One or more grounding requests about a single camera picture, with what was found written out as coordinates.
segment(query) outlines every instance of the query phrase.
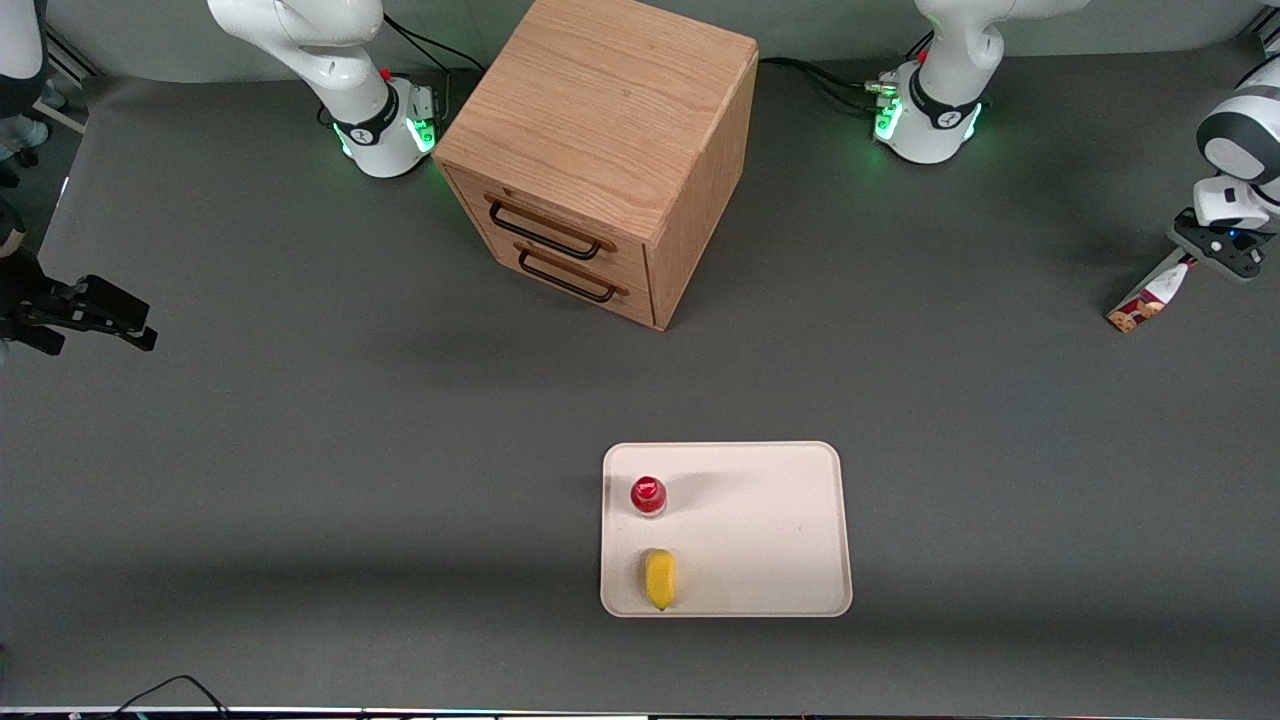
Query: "wooden cabinet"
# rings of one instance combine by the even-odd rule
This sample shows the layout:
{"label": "wooden cabinet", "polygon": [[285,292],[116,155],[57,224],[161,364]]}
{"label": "wooden cabinet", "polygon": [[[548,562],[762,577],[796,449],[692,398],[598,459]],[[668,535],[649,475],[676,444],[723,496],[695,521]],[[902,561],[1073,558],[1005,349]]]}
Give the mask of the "wooden cabinet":
{"label": "wooden cabinet", "polygon": [[742,174],[754,40],[536,0],[435,149],[494,258],[666,329]]}

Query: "banana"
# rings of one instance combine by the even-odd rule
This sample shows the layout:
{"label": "banana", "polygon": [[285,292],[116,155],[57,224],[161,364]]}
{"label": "banana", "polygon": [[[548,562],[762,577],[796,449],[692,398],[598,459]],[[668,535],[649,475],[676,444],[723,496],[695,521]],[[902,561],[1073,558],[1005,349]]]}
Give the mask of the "banana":
{"label": "banana", "polygon": [[666,610],[676,600],[676,556],[667,550],[650,550],[644,559],[644,589],[649,602]]}

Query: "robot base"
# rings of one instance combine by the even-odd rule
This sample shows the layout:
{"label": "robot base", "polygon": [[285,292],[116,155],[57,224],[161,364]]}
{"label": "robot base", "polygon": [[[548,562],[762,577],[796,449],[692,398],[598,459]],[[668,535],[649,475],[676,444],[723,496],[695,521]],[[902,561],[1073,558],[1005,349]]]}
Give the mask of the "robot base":
{"label": "robot base", "polygon": [[[883,73],[881,81],[893,82],[904,88],[919,67],[914,60],[904,63],[897,69]],[[904,160],[933,165],[950,159],[973,136],[974,123],[980,113],[982,105],[978,105],[972,115],[961,118],[955,127],[938,129],[911,101],[910,94],[900,91],[876,118],[872,138],[888,145]]]}
{"label": "robot base", "polygon": [[383,132],[376,145],[358,145],[343,136],[342,150],[367,176],[393,178],[412,170],[435,147],[435,102],[431,88],[419,87],[404,78],[388,81],[399,95],[399,115]]}

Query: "table surface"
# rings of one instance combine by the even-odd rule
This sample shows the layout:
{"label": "table surface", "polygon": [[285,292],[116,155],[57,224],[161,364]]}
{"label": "table surface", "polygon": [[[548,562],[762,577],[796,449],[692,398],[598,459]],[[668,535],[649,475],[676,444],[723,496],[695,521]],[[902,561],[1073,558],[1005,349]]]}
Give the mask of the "table surface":
{"label": "table surface", "polygon": [[[664,334],[498,266],[434,167],[362,177],[300,83],[100,87],[46,269],[160,342],[0,374],[0,701],[1274,717],[1280,268],[1102,316],[1253,53],[1012,59],[932,168],[767,67]],[[609,616],[605,450],[755,439],[840,451],[852,610]]]}

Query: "bottle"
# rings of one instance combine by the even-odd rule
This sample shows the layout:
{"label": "bottle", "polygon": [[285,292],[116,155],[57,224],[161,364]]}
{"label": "bottle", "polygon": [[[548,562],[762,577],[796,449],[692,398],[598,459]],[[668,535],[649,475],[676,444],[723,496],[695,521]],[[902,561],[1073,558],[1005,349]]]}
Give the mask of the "bottle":
{"label": "bottle", "polygon": [[667,486],[645,475],[631,486],[631,505],[645,518],[658,518],[667,509]]}

